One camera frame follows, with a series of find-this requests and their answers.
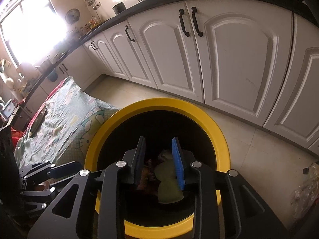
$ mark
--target white cabinet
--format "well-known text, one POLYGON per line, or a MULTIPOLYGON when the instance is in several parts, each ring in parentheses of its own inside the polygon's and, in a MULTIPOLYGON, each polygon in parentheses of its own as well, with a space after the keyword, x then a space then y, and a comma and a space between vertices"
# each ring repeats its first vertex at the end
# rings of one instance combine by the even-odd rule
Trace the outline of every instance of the white cabinet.
POLYGON ((264 127, 319 153, 319 29, 295 15, 291 60, 264 127))
POLYGON ((196 42, 183 2, 155 8, 128 19, 157 87, 203 102, 196 42), (180 9, 186 31, 181 28, 180 9))
POLYGON ((186 5, 205 104, 263 125, 288 66, 292 13, 253 0, 192 0, 186 5), (197 33, 196 21, 203 34, 197 33))
POLYGON ((99 59, 103 62, 104 67, 107 68, 109 75, 116 76, 129 80, 126 72, 115 58, 113 50, 110 48, 108 41, 103 33, 94 36, 94 49, 99 59))
POLYGON ((41 86, 39 86, 34 93, 31 95, 28 102, 23 107, 27 114, 29 114, 31 117, 33 117, 37 111, 40 109, 41 105, 44 103, 44 101, 47 99, 47 94, 42 89, 41 86))
POLYGON ((85 90, 99 76, 95 62, 82 46, 68 55, 60 65, 69 76, 73 76, 82 90, 85 90))
POLYGON ((95 36, 90 41, 87 41, 83 45, 83 47, 85 48, 85 50, 89 54, 90 58, 94 61, 95 65, 100 70, 100 72, 104 73, 104 74, 107 74, 107 75, 111 75, 111 70, 109 70, 108 66, 105 65, 105 63, 102 60, 102 57, 101 57, 96 45, 94 46, 94 44, 93 44, 95 39, 97 38, 97 36, 95 36))
POLYGON ((157 88, 127 21, 103 32, 130 81, 157 88))
POLYGON ((64 80, 65 78, 68 77, 68 74, 66 73, 66 70, 63 69, 61 65, 58 65, 55 69, 54 72, 51 73, 44 81, 41 83, 42 89, 49 95, 55 87, 59 85, 59 83, 64 80), (57 74, 57 79, 52 82, 50 79, 50 75, 57 74))

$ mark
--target trash can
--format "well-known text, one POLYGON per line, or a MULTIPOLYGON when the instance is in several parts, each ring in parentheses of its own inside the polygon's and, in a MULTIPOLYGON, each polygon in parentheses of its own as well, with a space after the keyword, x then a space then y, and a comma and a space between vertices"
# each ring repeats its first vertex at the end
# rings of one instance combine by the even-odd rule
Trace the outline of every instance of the trash can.
MULTIPOLYGON (((121 160, 127 150, 146 139, 146 157, 169 149, 173 137, 181 148, 214 170, 230 169, 226 140, 217 124, 195 105, 172 98, 153 98, 131 104, 111 116, 95 134, 87 152, 85 168, 105 169, 121 160)), ((128 192, 125 233, 142 239, 164 239, 192 230, 194 195, 172 204, 160 204, 156 196, 128 192)), ((99 196, 96 201, 99 210, 99 196)))

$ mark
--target clear plastic bag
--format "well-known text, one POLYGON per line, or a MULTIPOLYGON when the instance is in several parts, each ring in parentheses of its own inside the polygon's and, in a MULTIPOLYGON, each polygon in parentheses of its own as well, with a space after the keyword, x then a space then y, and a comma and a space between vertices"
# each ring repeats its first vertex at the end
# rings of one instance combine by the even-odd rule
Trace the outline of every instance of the clear plastic bag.
POLYGON ((292 194, 291 206, 294 218, 304 217, 319 196, 319 165, 312 163, 306 180, 292 194))

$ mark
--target hello kitty blanket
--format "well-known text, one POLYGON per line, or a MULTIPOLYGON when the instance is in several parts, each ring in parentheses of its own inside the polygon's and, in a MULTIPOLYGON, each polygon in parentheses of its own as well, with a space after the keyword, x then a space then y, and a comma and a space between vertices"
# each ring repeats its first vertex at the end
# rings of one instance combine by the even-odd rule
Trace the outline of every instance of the hello kitty blanket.
POLYGON ((49 160, 56 165, 78 161, 84 166, 90 142, 102 124, 119 109, 80 90, 73 77, 46 102, 47 113, 33 137, 18 141, 14 156, 19 168, 49 160))

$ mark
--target floor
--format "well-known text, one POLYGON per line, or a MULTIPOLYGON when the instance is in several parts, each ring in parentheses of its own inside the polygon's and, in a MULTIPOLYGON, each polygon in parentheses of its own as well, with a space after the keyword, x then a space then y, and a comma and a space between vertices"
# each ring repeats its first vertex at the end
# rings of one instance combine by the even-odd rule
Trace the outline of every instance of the floor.
MULTIPOLYGON (((174 97, 115 77, 106 77, 89 94, 123 108, 143 99, 174 97)), ((293 223, 290 206, 293 191, 302 183, 302 169, 316 159, 306 152, 250 125, 197 105, 220 127, 238 170, 289 228, 293 223)))

